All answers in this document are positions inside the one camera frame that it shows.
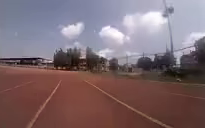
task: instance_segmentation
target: light pole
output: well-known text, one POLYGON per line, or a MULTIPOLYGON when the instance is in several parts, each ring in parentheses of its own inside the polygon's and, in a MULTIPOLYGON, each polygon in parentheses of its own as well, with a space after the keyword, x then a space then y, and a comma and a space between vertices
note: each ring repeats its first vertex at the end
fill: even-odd
POLYGON ((172 59, 174 60, 174 44, 173 44, 172 28, 171 28, 171 23, 170 23, 170 14, 172 14, 174 12, 174 8, 168 7, 166 0, 163 0, 163 4, 164 4, 164 8, 165 8, 163 16, 167 18, 168 30, 169 30, 169 36, 170 36, 171 56, 172 56, 172 59))

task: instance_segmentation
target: red running track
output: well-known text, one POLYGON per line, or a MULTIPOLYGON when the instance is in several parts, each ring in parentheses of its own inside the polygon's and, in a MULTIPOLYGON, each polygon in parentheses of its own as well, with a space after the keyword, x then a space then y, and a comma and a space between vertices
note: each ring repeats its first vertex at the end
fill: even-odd
POLYGON ((205 88, 0 66, 0 128, 163 127, 154 120, 205 128, 205 88))

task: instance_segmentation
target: grass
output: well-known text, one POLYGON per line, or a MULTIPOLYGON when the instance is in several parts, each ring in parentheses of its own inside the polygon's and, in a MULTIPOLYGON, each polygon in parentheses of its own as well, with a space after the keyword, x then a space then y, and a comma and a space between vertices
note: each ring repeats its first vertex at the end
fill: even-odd
POLYGON ((190 83, 190 84, 205 84, 205 73, 201 75, 188 75, 182 78, 181 81, 177 81, 177 78, 171 76, 163 76, 160 72, 143 71, 143 73, 124 73, 124 72, 103 72, 97 73, 104 76, 114 76, 128 79, 143 79, 143 80, 154 80, 161 82, 179 82, 179 83, 190 83))

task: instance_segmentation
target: treeline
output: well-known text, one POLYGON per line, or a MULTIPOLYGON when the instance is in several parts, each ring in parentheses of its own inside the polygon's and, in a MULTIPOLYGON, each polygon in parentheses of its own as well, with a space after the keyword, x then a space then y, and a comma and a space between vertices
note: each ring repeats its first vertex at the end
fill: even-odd
MULTIPOLYGON (((205 37, 195 41, 195 49, 190 51, 189 54, 182 55, 180 58, 180 66, 191 68, 194 67, 205 67, 205 37)), ((172 54, 167 51, 164 55, 155 55, 154 60, 149 57, 141 57, 138 59, 136 66, 143 68, 144 70, 150 69, 163 69, 171 67, 176 64, 176 59, 172 54)))
POLYGON ((81 56, 81 49, 76 47, 66 51, 60 48, 54 53, 54 67, 79 70, 81 66, 84 66, 87 70, 93 70, 101 68, 107 62, 106 58, 98 56, 89 47, 86 48, 86 55, 83 55, 83 58, 81 56))
POLYGON ((164 55, 155 55, 154 60, 149 57, 141 57, 138 59, 136 66, 144 70, 169 68, 174 65, 176 60, 172 54, 167 51, 164 55))

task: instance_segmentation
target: pole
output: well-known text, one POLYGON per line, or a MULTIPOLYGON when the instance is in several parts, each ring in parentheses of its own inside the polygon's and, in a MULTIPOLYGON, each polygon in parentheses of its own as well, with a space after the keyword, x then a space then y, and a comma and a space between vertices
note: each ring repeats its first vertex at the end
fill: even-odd
POLYGON ((174 57, 174 44, 173 44, 172 28, 171 28, 170 17, 169 17, 169 12, 168 12, 166 0, 163 0, 163 4, 164 4, 164 8, 165 8, 165 13, 167 13, 167 22, 168 22, 168 30, 169 30, 169 36, 170 36, 171 55, 172 55, 172 57, 174 57))

